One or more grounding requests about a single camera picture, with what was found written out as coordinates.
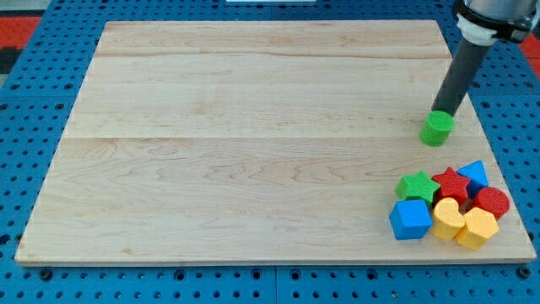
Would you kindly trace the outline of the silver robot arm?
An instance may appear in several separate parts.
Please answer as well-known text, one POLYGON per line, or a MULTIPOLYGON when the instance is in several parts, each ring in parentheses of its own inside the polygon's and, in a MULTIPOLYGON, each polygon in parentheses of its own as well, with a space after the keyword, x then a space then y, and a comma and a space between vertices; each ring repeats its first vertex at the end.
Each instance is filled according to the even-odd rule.
POLYGON ((452 13, 462 37, 477 46, 522 43, 539 27, 539 0, 455 0, 452 13))

